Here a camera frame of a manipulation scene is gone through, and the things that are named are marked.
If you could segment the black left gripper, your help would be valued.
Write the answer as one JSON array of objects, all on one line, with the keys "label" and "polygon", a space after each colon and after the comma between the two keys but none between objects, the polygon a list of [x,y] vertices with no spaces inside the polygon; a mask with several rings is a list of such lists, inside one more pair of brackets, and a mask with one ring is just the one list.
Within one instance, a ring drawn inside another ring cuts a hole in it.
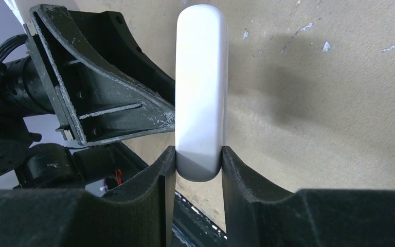
[{"label": "black left gripper", "polygon": [[[60,131],[96,146],[172,132],[175,81],[131,34],[120,12],[31,7],[34,28],[0,45],[0,117],[55,115]],[[18,47],[30,55],[4,62]]]}]

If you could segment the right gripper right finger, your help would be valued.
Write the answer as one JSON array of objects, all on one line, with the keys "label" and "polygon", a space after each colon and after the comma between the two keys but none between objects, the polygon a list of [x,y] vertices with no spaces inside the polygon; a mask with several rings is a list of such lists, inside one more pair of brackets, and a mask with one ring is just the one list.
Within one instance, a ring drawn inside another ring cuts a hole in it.
[{"label": "right gripper right finger", "polygon": [[229,246],[395,246],[395,190],[290,192],[222,148]]}]

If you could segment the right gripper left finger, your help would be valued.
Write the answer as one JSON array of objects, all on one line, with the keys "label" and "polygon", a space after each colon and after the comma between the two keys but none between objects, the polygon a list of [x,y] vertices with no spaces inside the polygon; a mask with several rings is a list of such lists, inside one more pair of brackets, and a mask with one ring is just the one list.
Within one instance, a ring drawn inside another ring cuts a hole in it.
[{"label": "right gripper left finger", "polygon": [[0,246],[169,246],[175,149],[97,197],[83,189],[0,190]]}]

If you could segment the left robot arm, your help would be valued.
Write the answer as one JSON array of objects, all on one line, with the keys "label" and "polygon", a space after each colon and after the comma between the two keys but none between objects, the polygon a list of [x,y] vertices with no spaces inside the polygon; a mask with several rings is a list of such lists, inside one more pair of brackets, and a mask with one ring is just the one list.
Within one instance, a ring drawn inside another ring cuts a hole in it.
[{"label": "left robot arm", "polygon": [[123,15],[39,4],[0,45],[0,176],[19,188],[79,187],[116,175],[122,140],[174,130],[175,81]]}]

